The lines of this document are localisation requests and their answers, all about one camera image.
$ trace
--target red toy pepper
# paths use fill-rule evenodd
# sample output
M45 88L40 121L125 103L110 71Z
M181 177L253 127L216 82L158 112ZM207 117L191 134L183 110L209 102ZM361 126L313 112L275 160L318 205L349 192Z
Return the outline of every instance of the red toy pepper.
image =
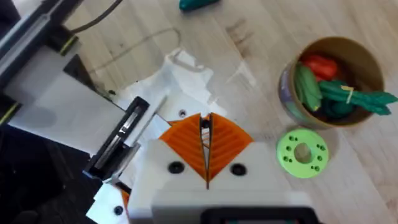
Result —
M319 55L310 55L304 58L303 64L311 68L319 79L332 80L336 77L337 63L334 60Z

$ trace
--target black screw hole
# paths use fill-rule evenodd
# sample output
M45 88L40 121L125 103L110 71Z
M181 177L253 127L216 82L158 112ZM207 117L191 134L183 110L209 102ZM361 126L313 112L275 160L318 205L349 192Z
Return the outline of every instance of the black screw hole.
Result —
M169 164L169 172L171 174L181 174L184 171L184 164L179 161L175 161Z
M178 115L180 116L180 118L184 118L187 115L187 112L185 110L180 110L178 112Z
M236 176L244 176L247 173L247 169L243 164L233 164L231 166L231 173Z
M116 215L121 215L121 214L123 213L123 207L122 207L122 206L116 206L116 207L113 209L113 212L114 212Z
M202 128L210 128L210 121L206 120L206 119L202 120L201 121L201 127Z

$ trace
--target wood grain surface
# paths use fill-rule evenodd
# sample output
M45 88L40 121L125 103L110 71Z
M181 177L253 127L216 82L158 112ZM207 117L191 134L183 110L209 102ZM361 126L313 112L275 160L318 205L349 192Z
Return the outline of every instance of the wood grain surface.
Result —
M84 1L67 26L92 20L111 2ZM396 0L223 0L190 14L179 11L177 0L125 0L78 34L87 69L107 90L151 76L165 54L185 49L215 72L208 89L228 118L270 150L296 127L277 96L281 71L307 44L334 35L372 52L386 90L398 95ZM242 66L250 74L232 77ZM300 180L276 170L269 181L308 192L324 223L397 223L398 104L390 109L393 115L373 116L354 128L320 131L331 160L318 177Z

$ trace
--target green ring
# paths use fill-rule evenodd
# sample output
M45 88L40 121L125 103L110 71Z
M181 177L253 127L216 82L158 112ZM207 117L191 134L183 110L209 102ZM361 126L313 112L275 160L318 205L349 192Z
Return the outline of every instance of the green ring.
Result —
M311 151L308 163L296 160L295 148L305 143ZM281 166L291 175L298 178L311 178L324 170L329 161L329 150L319 134L309 129L296 129L279 139L277 157Z

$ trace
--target cable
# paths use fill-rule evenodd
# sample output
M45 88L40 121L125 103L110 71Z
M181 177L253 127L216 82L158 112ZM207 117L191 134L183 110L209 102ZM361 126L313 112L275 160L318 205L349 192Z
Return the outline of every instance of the cable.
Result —
M92 68L91 70L88 71L88 73L91 74L91 73L97 72L98 70L101 70L102 68L107 67L108 65L110 65L113 62L119 60L119 58L125 56L131 50L135 49L136 47L140 46L141 44L147 42L148 40L151 40L152 38L154 38L154 37L156 37L158 35L164 34L166 32L175 32L175 35L177 36L177 47L180 47L181 46L181 41L182 41L181 32L178 29L174 28L174 27L162 29L162 30L157 31L157 32L155 32L155 33L153 33L153 34L151 34L151 35L149 35L147 37L144 37L139 42L133 44L132 46L128 47L126 50L123 50L120 54L114 56L111 60L108 60L107 62L105 62L102 65L99 65L99 66L97 66L95 68Z
M111 12L113 12L114 9L116 9L116 7L118 5L120 5L120 3L122 1L123 0L115 0L115 2L112 3L112 5L107 10L105 10L101 15L99 15L97 18L95 18L94 20L92 20L91 22L89 22L89 23L87 23L85 25L77 27L76 29L72 29L71 32L74 33L74 34L77 34L77 33L81 32L81 31L87 30L90 27L92 27L92 26L96 25L97 23L101 22L103 19L105 19L105 17L107 17L109 14L111 14Z

